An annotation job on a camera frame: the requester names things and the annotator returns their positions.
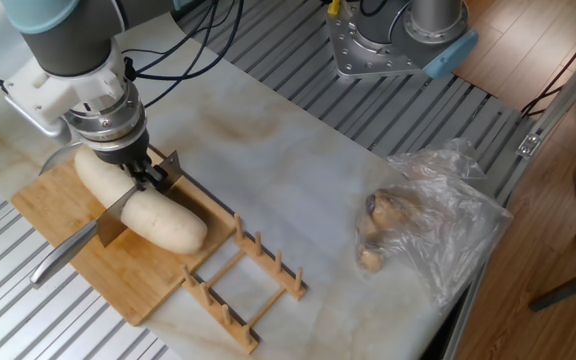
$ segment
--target metal slat table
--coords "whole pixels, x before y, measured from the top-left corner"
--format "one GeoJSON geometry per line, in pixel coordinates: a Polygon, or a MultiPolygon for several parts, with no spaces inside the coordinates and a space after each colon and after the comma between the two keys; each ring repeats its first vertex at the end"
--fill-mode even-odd
{"type": "MultiPolygon", "coordinates": [[[[192,29],[206,6],[181,27],[192,29]]],[[[220,3],[217,19],[229,6],[220,3]]],[[[533,121],[457,77],[341,77],[317,0],[246,0],[244,10],[228,61],[381,157],[468,138],[489,175],[479,190],[507,205],[526,167],[515,150],[533,121]]],[[[212,30],[211,50],[225,45],[234,15],[212,30]]],[[[70,266],[31,291],[27,275],[49,251],[0,197],[0,359],[178,359],[147,329],[126,324],[70,266]]],[[[424,358],[454,354],[480,281],[481,273],[424,358]]]]}

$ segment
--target plastic bag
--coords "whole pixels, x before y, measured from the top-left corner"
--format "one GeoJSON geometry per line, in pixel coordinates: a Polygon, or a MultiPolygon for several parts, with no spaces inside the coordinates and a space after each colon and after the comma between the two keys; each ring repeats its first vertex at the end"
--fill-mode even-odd
{"type": "Polygon", "coordinates": [[[427,180],[439,176],[457,177],[462,180],[485,179],[486,175],[477,160],[468,156],[472,150],[464,138],[447,141],[438,149],[427,147],[416,153],[388,157],[388,162],[408,180],[427,180]]]}
{"type": "Polygon", "coordinates": [[[483,177],[464,155],[465,145],[455,139],[443,149],[389,158],[410,181],[369,195],[357,223],[360,267],[374,273],[389,256],[404,256],[440,312],[463,292],[512,221],[463,181],[483,177]]]}

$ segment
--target marble surface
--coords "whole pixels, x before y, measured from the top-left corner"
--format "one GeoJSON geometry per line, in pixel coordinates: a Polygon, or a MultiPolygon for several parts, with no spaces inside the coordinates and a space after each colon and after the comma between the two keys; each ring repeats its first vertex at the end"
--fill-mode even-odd
{"type": "MultiPolygon", "coordinates": [[[[27,49],[2,34],[18,58],[27,49]]],[[[165,50],[183,36],[163,16],[119,37],[122,48],[165,50]]],[[[153,69],[181,74],[199,45],[190,41],[153,69]]],[[[135,54],[138,66],[152,55],[135,54]]],[[[207,51],[198,66],[215,54],[207,51]]],[[[1,77],[16,64],[0,59],[1,77]]],[[[144,102],[167,83],[136,82],[144,102]]],[[[442,317],[415,273],[391,261],[365,278],[354,263],[354,223],[365,196],[403,181],[385,161],[223,61],[183,82],[148,109],[151,141],[178,150],[184,169],[242,214],[264,245],[281,249],[291,269],[304,268],[308,293],[284,295],[254,327],[258,359],[416,359],[442,317]]],[[[32,181],[54,146],[3,102],[0,93],[0,192],[12,196],[32,181]]],[[[202,268],[208,280],[237,252],[226,243],[202,268]]],[[[244,319],[272,297],[278,285],[244,258],[214,287],[244,319]]],[[[182,358],[249,358],[183,289],[145,326],[182,358]]]]}

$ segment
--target knife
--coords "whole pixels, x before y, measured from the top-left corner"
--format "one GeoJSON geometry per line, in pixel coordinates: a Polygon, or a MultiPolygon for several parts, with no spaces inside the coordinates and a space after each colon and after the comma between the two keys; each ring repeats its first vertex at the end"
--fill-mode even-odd
{"type": "MultiPolygon", "coordinates": [[[[170,154],[158,167],[166,173],[166,177],[156,189],[160,193],[165,193],[182,176],[177,152],[175,151],[170,154]]],[[[72,260],[95,235],[99,236],[99,240],[104,247],[108,246],[121,235],[121,233],[126,230],[126,225],[121,222],[121,211],[128,199],[130,199],[136,191],[137,187],[128,190],[127,193],[104,211],[101,216],[86,224],[86,226],[74,233],[48,254],[30,276],[30,284],[32,287],[39,289],[72,260]]]]}

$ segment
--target chair leg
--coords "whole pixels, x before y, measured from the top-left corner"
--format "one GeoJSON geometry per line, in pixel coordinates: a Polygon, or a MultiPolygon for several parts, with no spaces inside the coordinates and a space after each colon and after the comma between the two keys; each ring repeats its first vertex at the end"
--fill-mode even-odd
{"type": "Polygon", "coordinates": [[[528,307],[534,312],[541,311],[551,305],[554,305],[572,295],[576,294],[576,277],[558,287],[550,290],[544,295],[534,299],[528,307]]]}

